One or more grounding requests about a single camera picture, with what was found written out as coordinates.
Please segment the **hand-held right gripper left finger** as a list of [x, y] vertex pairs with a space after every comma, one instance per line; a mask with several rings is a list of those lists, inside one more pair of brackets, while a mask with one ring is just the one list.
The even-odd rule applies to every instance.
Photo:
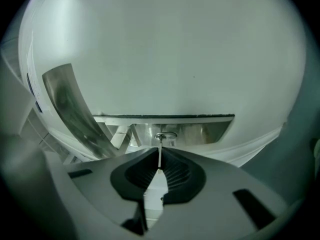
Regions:
[[158, 169], [158, 149], [73, 163], [65, 169], [78, 190], [112, 222], [137, 235], [147, 230], [145, 193]]

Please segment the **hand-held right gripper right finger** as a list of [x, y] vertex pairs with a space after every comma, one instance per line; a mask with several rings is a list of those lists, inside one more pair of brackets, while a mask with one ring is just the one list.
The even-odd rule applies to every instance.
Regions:
[[288, 208], [271, 188], [227, 162], [173, 149], [203, 168], [206, 182], [189, 202], [166, 204], [149, 231], [152, 240], [237, 240], [259, 229], [238, 201], [235, 192], [250, 193], [246, 202], [259, 201], [274, 218]]

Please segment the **thin metal rod key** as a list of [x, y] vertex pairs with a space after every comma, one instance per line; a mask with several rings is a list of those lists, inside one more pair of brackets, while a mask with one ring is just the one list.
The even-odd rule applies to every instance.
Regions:
[[158, 169], [162, 170], [162, 148], [163, 148], [163, 135], [158, 136], [159, 148], [158, 148]]

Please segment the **white cabinet door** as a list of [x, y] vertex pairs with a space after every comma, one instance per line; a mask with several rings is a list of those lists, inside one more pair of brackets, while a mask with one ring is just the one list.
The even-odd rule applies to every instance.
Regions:
[[[74, 137], [42, 78], [71, 64], [93, 116], [235, 115], [218, 149], [285, 125], [306, 49], [290, 0], [29, 0], [18, 34], [23, 83], [28, 74], [48, 131]], [[98, 123], [115, 147], [130, 130], [126, 153], [159, 145]]]

